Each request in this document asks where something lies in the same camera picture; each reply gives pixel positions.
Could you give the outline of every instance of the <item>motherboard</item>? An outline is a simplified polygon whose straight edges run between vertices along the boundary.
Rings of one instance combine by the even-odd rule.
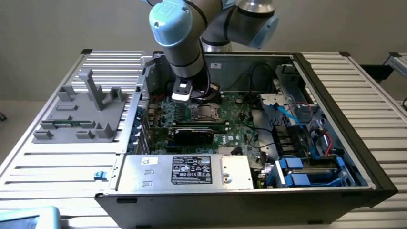
[[[180,104],[169,97],[157,96],[150,99],[149,147],[150,154],[236,154],[248,157],[250,167],[260,167],[257,134],[248,126],[253,126],[248,118],[242,121],[238,113],[246,113],[248,102],[244,95],[224,94],[218,103]],[[188,138],[188,130],[201,130],[209,136],[205,141],[196,142]]]

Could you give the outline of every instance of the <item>green circuit board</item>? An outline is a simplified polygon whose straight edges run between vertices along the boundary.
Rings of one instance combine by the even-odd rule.
[[[256,163],[258,149],[250,147],[246,139],[244,139],[244,135],[250,139],[256,131],[245,127],[237,118],[241,108],[242,112],[246,113],[248,105],[246,103],[236,104],[237,98],[242,99],[242,96],[225,94],[222,102],[217,104],[218,119],[214,122],[218,122],[218,126],[214,128],[210,127],[210,129],[218,128],[222,133],[214,133],[212,144],[202,146],[177,146],[170,138],[170,132],[174,128],[178,128],[174,122],[180,124],[190,122],[190,108],[197,106],[197,104],[177,104],[168,97],[158,100],[156,102],[157,110],[153,112],[157,118],[149,122],[153,126],[149,129],[150,154],[217,154],[240,147],[242,154],[248,157],[250,167],[260,166]],[[258,146],[257,142],[252,142],[250,144],[252,146]]]

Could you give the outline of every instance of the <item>power supply label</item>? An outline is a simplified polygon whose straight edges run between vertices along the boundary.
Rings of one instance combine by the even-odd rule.
[[[202,185],[212,183],[209,156],[172,157],[170,182],[174,185]]]

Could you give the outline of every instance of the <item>robotic arm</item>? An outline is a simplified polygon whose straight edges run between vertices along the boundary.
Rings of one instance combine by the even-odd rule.
[[[153,6],[149,25],[176,75],[172,99],[204,99],[214,86],[202,52],[228,51],[230,41],[260,49],[277,24],[272,0],[141,1]]]

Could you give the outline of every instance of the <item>white wall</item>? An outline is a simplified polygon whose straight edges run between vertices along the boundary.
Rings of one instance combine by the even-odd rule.
[[[407,0],[273,2],[281,20],[264,50],[348,51],[361,63],[407,52]],[[0,0],[0,98],[45,100],[84,48],[157,50],[148,13],[137,0]]]

